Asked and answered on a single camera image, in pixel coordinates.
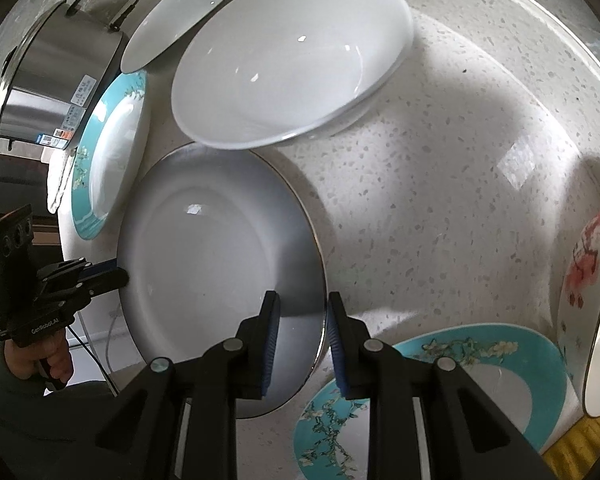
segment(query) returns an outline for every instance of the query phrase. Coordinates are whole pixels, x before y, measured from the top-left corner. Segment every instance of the yellow cloth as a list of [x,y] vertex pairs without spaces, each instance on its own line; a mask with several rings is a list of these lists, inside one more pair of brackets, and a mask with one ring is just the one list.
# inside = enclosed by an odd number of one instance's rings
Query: yellow cloth
[[600,416],[584,416],[542,456],[558,480],[582,480],[600,456]]

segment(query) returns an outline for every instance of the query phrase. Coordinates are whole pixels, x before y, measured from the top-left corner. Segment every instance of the pot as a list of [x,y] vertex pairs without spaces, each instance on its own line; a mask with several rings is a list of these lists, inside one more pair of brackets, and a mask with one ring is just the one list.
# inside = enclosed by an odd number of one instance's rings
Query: pot
[[0,139],[65,149],[79,139],[120,72],[128,42],[65,0],[44,12],[7,56],[0,82]]

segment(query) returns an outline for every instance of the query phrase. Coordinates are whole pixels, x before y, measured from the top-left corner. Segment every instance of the teal floral plate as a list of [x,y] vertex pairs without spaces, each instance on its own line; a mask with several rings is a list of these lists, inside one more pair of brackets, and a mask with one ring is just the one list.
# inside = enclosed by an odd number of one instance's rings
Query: teal floral plate
[[[465,325],[395,348],[426,362],[455,359],[536,450],[554,430],[568,378],[559,350],[538,332],[500,323]],[[366,478],[368,412],[368,399],[344,399],[334,381],[309,402],[294,433],[296,460],[308,480]]]
[[121,74],[89,117],[75,153],[71,208],[75,230],[95,238],[128,195],[149,131],[146,72]]

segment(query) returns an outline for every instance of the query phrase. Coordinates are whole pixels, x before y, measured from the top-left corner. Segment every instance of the human hand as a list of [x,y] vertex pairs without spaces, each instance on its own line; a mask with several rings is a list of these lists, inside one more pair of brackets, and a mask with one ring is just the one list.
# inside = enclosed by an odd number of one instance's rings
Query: human hand
[[45,358],[51,368],[51,376],[67,384],[74,374],[74,363],[64,329],[24,348],[11,339],[4,343],[4,360],[11,373],[19,379],[26,380],[38,373],[38,361]]

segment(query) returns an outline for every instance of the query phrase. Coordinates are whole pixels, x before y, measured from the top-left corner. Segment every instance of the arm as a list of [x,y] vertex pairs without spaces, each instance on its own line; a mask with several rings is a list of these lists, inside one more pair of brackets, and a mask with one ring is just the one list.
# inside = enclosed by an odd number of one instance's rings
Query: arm
[[42,358],[49,362],[54,378],[68,382],[74,367],[64,330],[26,348],[19,348],[10,340],[1,341],[0,390],[41,397],[45,391],[45,380],[38,374],[37,361]]

